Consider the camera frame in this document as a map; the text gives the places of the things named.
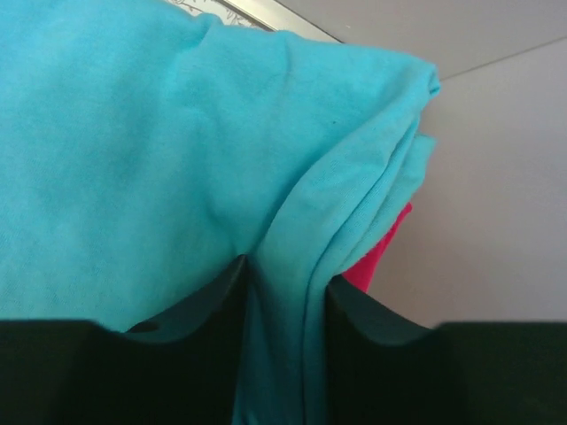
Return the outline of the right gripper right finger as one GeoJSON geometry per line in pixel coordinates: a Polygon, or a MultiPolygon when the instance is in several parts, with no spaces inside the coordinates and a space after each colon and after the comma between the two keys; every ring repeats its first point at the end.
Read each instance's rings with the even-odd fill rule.
{"type": "Polygon", "coordinates": [[[334,278],[325,294],[332,424],[563,424],[562,322],[424,328],[334,278]]]}

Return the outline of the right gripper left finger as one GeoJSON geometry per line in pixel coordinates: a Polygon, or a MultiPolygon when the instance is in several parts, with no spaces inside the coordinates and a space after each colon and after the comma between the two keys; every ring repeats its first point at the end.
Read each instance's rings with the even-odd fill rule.
{"type": "Polygon", "coordinates": [[[247,289],[238,257],[127,332],[92,321],[3,321],[2,423],[230,423],[247,289]]]}

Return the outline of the teal t-shirt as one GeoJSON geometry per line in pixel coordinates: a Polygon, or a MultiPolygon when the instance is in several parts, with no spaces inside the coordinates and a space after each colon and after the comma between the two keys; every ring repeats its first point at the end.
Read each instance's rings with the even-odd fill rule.
{"type": "Polygon", "coordinates": [[[124,330],[247,255],[236,424],[326,421],[327,283],[423,183],[435,65],[164,1],[1,4],[1,315],[124,330]]]}

